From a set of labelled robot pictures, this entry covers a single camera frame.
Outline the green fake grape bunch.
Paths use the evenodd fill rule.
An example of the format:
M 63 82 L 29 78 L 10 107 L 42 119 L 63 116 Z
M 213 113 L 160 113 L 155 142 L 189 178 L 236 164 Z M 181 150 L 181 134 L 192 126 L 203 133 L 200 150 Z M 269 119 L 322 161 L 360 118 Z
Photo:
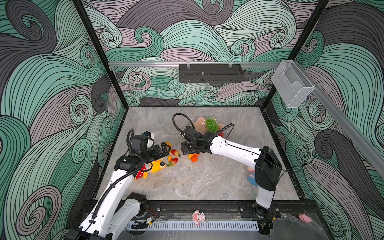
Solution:
M 219 131 L 220 127 L 215 118 L 210 117 L 206 119 L 206 129 L 209 133 L 216 133 Z

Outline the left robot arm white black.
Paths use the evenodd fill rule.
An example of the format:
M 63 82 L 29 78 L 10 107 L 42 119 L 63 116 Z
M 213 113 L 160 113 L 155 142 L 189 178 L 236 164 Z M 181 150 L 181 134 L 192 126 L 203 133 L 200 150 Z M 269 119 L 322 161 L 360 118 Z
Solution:
M 135 135 L 134 129 L 127 135 L 127 146 L 128 151 L 116 161 L 102 196 L 80 226 L 68 231 L 66 240 L 116 240 L 133 218 L 145 215 L 144 195 L 134 193 L 121 207 L 119 204 L 143 166 L 167 157 L 171 146 L 157 145 L 150 132 Z

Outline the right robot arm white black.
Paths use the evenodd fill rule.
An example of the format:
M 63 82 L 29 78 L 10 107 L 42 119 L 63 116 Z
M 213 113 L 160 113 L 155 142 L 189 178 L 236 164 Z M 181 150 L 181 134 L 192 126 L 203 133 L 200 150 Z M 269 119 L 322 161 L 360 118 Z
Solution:
M 185 139 L 181 143 L 183 155 L 215 154 L 230 158 L 251 168 L 255 171 L 255 182 L 258 187 L 255 214 L 270 219 L 280 216 L 279 210 L 274 203 L 277 185 L 285 173 L 298 173 L 303 170 L 303 167 L 296 165 L 284 170 L 278 157 L 270 147 L 247 147 L 220 136 L 220 133 L 226 129 L 232 129 L 234 124 L 229 124 L 216 133 L 202 135 L 185 114 L 175 113 L 172 122 Z

